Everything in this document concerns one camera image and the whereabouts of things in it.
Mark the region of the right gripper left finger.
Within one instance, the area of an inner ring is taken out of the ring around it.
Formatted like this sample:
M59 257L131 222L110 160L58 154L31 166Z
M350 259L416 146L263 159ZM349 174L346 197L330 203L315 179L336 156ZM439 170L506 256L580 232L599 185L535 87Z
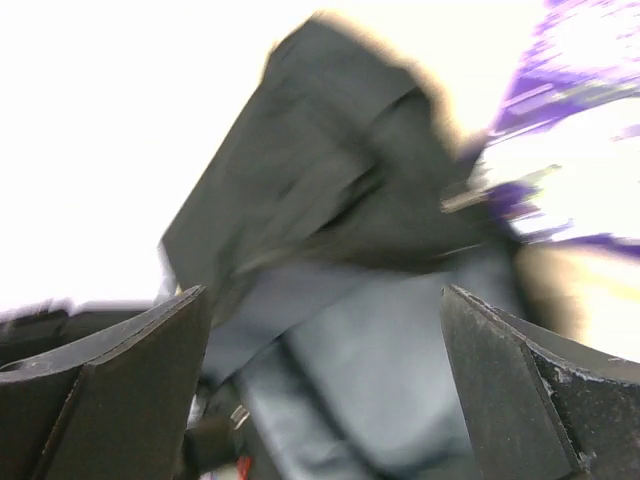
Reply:
M170 479L208 337L204 290L1 370L4 479Z

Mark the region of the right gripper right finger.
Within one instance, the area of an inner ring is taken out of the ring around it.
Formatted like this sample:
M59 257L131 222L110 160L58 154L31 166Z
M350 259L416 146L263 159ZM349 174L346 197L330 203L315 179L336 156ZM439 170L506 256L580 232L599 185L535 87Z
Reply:
M639 365L450 285L444 341L485 479L639 476Z

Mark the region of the purple book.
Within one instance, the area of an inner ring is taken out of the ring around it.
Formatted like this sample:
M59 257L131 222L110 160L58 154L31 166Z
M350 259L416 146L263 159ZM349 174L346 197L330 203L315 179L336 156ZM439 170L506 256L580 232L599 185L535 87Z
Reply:
M468 178L520 241L639 253L639 5L548 1Z

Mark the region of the black backpack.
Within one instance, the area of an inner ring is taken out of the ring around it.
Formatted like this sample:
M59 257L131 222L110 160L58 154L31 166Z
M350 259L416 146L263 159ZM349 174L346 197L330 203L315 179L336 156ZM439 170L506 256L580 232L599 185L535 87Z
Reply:
M202 374L245 479L485 479L444 341L454 285L526 322L515 246L463 181L405 68L313 17L162 238L206 290Z

